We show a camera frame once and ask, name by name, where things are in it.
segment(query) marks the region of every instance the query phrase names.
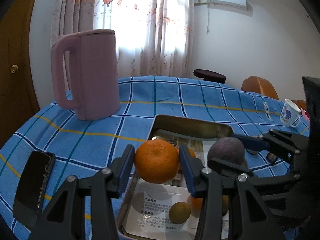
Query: wooden door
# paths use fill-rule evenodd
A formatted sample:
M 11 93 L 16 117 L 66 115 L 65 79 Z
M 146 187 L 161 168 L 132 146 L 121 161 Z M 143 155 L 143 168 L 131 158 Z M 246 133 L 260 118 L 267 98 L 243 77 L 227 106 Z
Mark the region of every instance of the wooden door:
M 29 60 L 35 0 L 15 0 L 0 22 L 0 149 L 39 111 Z

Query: floral curtain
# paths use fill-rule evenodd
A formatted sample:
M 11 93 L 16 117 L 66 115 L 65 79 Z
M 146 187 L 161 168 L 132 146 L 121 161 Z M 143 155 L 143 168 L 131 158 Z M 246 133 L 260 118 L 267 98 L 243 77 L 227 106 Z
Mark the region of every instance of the floral curtain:
M 56 0 L 51 42 L 62 34 L 113 29 L 118 77 L 188 77 L 193 24 L 194 0 Z M 66 87 L 67 61 L 66 53 Z

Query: orange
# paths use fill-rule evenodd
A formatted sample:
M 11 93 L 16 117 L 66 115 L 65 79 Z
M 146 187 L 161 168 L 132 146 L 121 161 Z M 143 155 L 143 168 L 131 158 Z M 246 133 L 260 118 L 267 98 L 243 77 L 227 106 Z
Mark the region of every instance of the orange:
M 202 198 L 194 198 L 194 197 L 191 197 L 191 203 L 192 203 L 192 207 L 193 207 L 195 210 L 201 211 Z
M 167 141 L 156 139 L 139 146 L 134 166 L 140 177 L 150 183 L 164 183 L 173 179 L 179 167 L 177 149 Z
M 190 152 L 190 155 L 191 155 L 192 157 L 195 157 L 195 158 L 196 158 L 196 154 L 195 154 L 195 152 L 194 152 L 193 150 L 189 149 L 189 152 Z
M 191 197 L 191 203 L 192 203 L 192 207 L 197 210 L 197 211 L 201 211 L 201 207 L 202 207 L 202 199 L 203 198 L 194 198 Z M 227 195 L 223 195 L 222 196 L 222 215 L 224 216 L 227 211 L 229 210 L 229 198 Z

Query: yellow stripe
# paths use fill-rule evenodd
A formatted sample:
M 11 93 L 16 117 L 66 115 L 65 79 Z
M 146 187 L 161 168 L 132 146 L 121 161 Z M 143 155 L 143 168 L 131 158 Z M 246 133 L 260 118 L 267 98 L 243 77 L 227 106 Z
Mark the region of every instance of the yellow stripe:
M 4 163 L 7 161 L 1 154 L 0 154 L 0 158 L 1 158 L 1 160 L 4 161 Z M 21 177 L 21 175 L 19 174 L 19 172 L 17 172 L 17 171 L 11 166 L 10 163 L 7 162 L 7 166 L 8 166 L 8 168 L 9 168 L 14 174 L 17 175 L 18 178 Z
M 304 134 L 310 127 L 306 127 L 301 134 Z
M 40 116 L 40 115 L 34 115 L 33 117 L 39 117 L 45 121 L 47 121 L 51 126 L 53 126 L 54 128 L 56 128 L 57 130 L 61 131 L 61 132 L 71 132 L 71 133 L 77 133 L 77 134 L 83 134 L 83 132 L 80 131 L 75 131 L 75 130 L 66 130 L 66 129 L 62 129 L 60 127 L 58 127 L 56 124 L 54 124 L 53 122 L 51 122 L 48 118 Z M 103 136 L 111 136 L 111 137 L 115 137 L 115 138 L 119 138 L 119 139 L 124 139 L 124 140 L 129 140 L 129 141 L 136 141 L 136 142 L 145 142 L 146 140 L 143 139 L 138 139 L 138 138 L 129 138 L 129 137 L 124 137 L 124 136 L 120 136 L 120 135 L 115 135 L 112 133 L 98 133 L 98 132 L 86 132 L 84 133 L 85 135 L 103 135 Z
M 144 101 L 123 101 L 121 104 L 129 104 L 129 103 L 140 103 L 140 104 L 154 104 L 154 102 L 144 102 Z M 201 104 L 189 104 L 189 103 L 180 103 L 180 102 L 172 102 L 172 101 L 159 101 L 157 104 L 175 104 L 175 105 L 185 105 L 185 106 L 202 106 Z M 238 107 L 229 107 L 229 106 L 212 106 L 207 105 L 207 107 L 218 108 L 218 109 L 227 109 L 227 110 L 236 110 L 236 111 L 245 111 L 245 112 L 256 112 L 256 113 L 264 113 L 264 110 L 252 110 L 252 109 L 242 109 Z M 271 114 L 280 115 L 279 113 L 270 112 Z
M 6 159 L 0 154 L 0 159 L 3 160 L 4 162 L 6 162 Z M 7 166 L 8 168 L 15 174 L 17 175 L 18 178 L 21 177 L 20 173 L 17 172 L 11 165 L 10 163 L 7 162 Z M 47 194 L 44 195 L 44 198 L 46 198 L 47 200 L 51 200 L 51 197 Z M 91 220 L 91 216 L 89 214 L 84 214 L 84 217 L 88 220 Z

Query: kettle lid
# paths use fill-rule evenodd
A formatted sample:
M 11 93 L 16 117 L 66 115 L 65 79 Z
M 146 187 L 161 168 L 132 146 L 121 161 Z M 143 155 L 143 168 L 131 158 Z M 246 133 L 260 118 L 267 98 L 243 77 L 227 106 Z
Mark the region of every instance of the kettle lid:
M 83 35 L 96 34 L 96 33 L 116 34 L 116 32 L 115 32 L 114 30 L 109 30 L 109 29 L 96 29 L 96 30 L 88 30 L 88 31 L 78 32 L 78 35 L 79 35 L 79 36 L 83 36 Z

